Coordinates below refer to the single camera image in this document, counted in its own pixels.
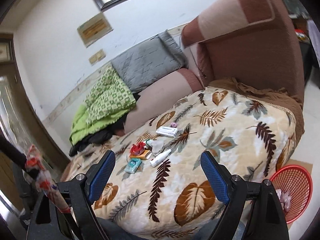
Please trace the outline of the folded floral umbrella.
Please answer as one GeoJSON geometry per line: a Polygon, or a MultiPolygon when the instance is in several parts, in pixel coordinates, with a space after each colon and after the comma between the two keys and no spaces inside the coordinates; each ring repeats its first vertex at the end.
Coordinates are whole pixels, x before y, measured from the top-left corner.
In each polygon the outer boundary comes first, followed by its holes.
{"type": "Polygon", "coordinates": [[[71,214],[71,208],[43,164],[42,154],[34,144],[30,146],[27,154],[23,154],[7,139],[1,137],[1,152],[35,181],[36,188],[43,191],[61,213],[71,214]]]}

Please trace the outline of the black cloth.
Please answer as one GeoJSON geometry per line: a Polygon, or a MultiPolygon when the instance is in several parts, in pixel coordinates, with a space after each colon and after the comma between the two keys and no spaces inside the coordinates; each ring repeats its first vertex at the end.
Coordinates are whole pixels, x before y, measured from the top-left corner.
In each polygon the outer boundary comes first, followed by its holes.
{"type": "Polygon", "coordinates": [[[71,135],[69,137],[72,145],[69,156],[73,157],[83,151],[89,144],[101,145],[109,140],[116,131],[124,133],[124,125],[128,113],[122,115],[112,124],[107,124],[108,118],[100,119],[91,127],[87,125],[88,108],[97,99],[93,91],[86,96],[84,103],[78,108],[71,126],[71,135]]]}

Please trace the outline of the leaf pattern fleece blanket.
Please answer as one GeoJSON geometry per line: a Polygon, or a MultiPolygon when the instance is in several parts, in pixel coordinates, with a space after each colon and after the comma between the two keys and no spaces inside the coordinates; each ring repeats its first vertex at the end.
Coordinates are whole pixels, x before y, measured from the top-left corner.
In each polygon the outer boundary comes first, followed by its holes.
{"type": "Polygon", "coordinates": [[[116,165],[95,214],[145,239],[190,239],[223,207],[200,166],[208,151],[231,173],[261,181],[282,167],[296,148],[293,113],[231,90],[207,87],[175,103],[171,109],[134,131],[113,136],[93,153],[76,155],[62,178],[71,180],[96,164],[107,150],[116,165]],[[156,134],[177,124],[174,138],[156,134]],[[171,154],[158,166],[142,160],[134,174],[125,172],[133,144],[164,142],[171,154]]]}

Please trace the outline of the green patterned quilt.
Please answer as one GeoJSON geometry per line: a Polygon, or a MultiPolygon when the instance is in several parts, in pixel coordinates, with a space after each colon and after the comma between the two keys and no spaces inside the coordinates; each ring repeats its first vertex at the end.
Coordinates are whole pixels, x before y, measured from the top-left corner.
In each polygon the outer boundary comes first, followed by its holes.
{"type": "Polygon", "coordinates": [[[74,146],[84,137],[114,124],[136,105],[136,99],[112,64],[87,94],[72,121],[70,143],[74,146]]]}

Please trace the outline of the red mesh trash basket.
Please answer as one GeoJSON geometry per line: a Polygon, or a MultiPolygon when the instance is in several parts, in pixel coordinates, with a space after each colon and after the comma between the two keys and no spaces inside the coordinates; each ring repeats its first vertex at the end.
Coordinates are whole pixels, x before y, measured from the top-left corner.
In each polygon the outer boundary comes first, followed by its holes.
{"type": "Polygon", "coordinates": [[[285,211],[287,224],[297,220],[310,203],[313,184],[310,173],[299,165],[287,165],[277,170],[270,178],[274,188],[288,193],[291,197],[290,207],[285,211]]]}

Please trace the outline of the pink beige pillow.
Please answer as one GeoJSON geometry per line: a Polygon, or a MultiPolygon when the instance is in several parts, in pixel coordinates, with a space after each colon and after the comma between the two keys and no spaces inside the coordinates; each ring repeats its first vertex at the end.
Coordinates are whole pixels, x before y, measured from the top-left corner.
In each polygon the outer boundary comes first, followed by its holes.
{"type": "Polygon", "coordinates": [[[124,124],[125,133],[165,113],[178,100],[202,88],[196,75],[187,68],[181,68],[159,79],[139,93],[140,97],[135,108],[127,115],[124,124]]]}

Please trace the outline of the gold framed wall panel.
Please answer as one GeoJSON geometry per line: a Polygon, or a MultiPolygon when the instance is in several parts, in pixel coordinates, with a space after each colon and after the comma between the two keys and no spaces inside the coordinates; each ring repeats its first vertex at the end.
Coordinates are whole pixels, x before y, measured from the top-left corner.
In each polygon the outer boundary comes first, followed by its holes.
{"type": "Polygon", "coordinates": [[[99,13],[77,28],[86,48],[113,30],[103,13],[99,13]]]}

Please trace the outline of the orange flat box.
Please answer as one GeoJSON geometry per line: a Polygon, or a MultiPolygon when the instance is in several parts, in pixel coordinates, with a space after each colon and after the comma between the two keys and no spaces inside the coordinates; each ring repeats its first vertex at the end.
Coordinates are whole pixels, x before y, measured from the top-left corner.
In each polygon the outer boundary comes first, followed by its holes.
{"type": "Polygon", "coordinates": [[[130,158],[137,158],[141,160],[148,160],[152,155],[152,152],[150,150],[144,150],[140,155],[132,155],[130,154],[130,158]]]}

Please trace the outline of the red crumpled wrapper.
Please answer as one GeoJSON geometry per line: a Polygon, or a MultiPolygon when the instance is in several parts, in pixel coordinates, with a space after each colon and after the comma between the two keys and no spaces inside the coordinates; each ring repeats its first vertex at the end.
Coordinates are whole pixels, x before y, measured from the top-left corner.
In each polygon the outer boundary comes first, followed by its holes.
{"type": "Polygon", "coordinates": [[[130,154],[133,156],[139,156],[145,151],[145,143],[143,141],[133,144],[130,149],[130,154]]]}

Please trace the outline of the grey quilted cushion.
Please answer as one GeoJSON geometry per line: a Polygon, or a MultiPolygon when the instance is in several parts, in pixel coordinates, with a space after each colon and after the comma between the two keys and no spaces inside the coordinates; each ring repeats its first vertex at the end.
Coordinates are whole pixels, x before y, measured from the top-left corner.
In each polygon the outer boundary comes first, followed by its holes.
{"type": "Polygon", "coordinates": [[[133,93],[185,67],[187,59],[173,37],[164,31],[115,57],[112,67],[133,93]]]}

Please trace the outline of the white bottle red label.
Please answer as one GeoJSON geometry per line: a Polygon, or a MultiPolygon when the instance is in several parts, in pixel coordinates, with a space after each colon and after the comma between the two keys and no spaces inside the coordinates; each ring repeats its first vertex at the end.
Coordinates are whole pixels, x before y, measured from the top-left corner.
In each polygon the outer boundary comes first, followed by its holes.
{"type": "Polygon", "coordinates": [[[156,167],[158,166],[161,162],[163,162],[169,155],[171,154],[171,149],[168,149],[160,154],[158,154],[157,156],[155,156],[154,158],[152,158],[150,160],[150,165],[152,167],[156,167]]]}

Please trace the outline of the teal tissue pack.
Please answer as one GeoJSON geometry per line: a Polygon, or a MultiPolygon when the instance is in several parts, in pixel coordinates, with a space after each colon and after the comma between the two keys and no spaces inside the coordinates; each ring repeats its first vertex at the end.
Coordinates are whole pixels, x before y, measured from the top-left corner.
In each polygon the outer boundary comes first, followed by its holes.
{"type": "Polygon", "coordinates": [[[142,161],[139,158],[131,158],[125,167],[125,172],[129,174],[134,174],[140,167],[142,161]]]}

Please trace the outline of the white tissue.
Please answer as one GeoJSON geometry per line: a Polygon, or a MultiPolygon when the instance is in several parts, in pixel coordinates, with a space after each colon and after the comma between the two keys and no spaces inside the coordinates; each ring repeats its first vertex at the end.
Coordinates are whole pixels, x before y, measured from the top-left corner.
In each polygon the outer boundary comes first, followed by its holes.
{"type": "Polygon", "coordinates": [[[157,156],[158,154],[160,154],[164,149],[163,141],[148,139],[145,141],[145,144],[146,146],[148,146],[148,148],[151,148],[151,152],[153,153],[154,156],[157,156]]]}

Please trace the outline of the beige wall switch plate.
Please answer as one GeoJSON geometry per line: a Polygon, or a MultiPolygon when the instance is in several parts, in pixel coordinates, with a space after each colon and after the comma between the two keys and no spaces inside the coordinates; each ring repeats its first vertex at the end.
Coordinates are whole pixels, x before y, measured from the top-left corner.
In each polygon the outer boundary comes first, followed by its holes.
{"type": "Polygon", "coordinates": [[[91,65],[96,64],[97,62],[101,61],[106,57],[105,52],[101,49],[98,52],[96,52],[93,56],[89,58],[89,62],[91,65]]]}

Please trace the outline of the brown bed throw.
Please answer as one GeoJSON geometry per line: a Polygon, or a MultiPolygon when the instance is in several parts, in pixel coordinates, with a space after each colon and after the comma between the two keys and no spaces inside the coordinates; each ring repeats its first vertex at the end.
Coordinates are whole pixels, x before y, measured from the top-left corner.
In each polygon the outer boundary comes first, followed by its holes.
{"type": "Polygon", "coordinates": [[[214,80],[208,86],[231,90],[243,96],[261,100],[279,107],[284,107],[293,113],[296,119],[296,144],[300,142],[304,134],[303,103],[298,96],[291,96],[285,88],[279,90],[256,89],[252,86],[238,82],[235,78],[229,77],[221,80],[214,80]]]}

